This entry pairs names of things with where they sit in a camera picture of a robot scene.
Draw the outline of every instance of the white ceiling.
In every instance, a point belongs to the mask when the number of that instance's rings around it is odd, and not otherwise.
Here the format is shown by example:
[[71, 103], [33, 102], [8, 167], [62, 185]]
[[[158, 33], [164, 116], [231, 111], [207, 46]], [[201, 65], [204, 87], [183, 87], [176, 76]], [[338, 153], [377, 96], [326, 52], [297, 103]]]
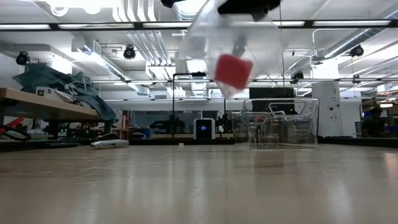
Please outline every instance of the white ceiling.
[[[380, 13], [386, 9], [396, 7], [396, 0], [284, 0], [282, 1], [281, 11], [272, 11], [269, 15], [272, 19], [374, 19], [379, 17]], [[167, 9], [161, 5], [160, 0], [155, 2], [155, 16], [161, 21], [176, 20], [176, 16], [172, 9]], [[67, 15], [63, 17], [54, 17], [51, 15], [50, 7], [45, 2], [29, 2], [18, 0], [1, 0], [0, 1], [0, 23], [10, 22], [114, 22], [110, 9], [103, 9], [99, 14], [90, 15], [82, 9], [70, 9]], [[181, 37], [173, 37], [173, 32], [178, 31], [162, 31], [162, 37], [170, 54], [174, 54], [174, 50], [178, 49], [178, 43]], [[317, 49], [327, 49], [344, 39], [354, 30], [328, 30], [317, 32], [315, 36], [315, 47]], [[71, 42], [77, 35], [84, 35], [87, 38], [96, 39], [102, 44], [103, 54], [108, 58], [113, 58], [112, 49], [118, 49], [118, 57], [121, 60], [112, 61], [123, 70], [144, 70], [146, 62], [142, 57], [137, 56], [135, 60], [124, 60], [123, 50], [129, 39], [123, 31], [112, 32], [0, 32], [0, 40], [8, 44], [48, 44], [53, 48], [63, 52], [68, 57], [79, 60], [79, 58], [71, 52]], [[373, 52], [397, 41], [398, 29], [390, 29], [369, 39], [362, 44], [365, 54], [361, 58], [354, 59], [353, 68], [349, 57], [341, 58], [340, 75], [345, 77], [359, 70], [375, 66], [390, 58], [398, 56], [398, 45], [393, 44], [391, 47], [380, 51], [378, 54]], [[296, 62], [300, 57], [291, 56], [292, 51], [296, 54], [305, 54], [309, 49], [313, 48], [312, 30], [283, 30], [284, 41], [287, 43], [287, 49], [284, 52], [285, 68]], [[80, 62], [79, 68], [86, 73], [93, 74], [94, 79], [97, 77], [108, 77], [97, 64], [92, 62]], [[305, 74], [309, 75], [310, 67], [302, 69]], [[380, 77], [385, 74], [398, 73], [398, 67], [391, 67], [380, 70], [371, 74], [370, 77]], [[135, 79], [143, 79], [145, 75], [133, 76]]]

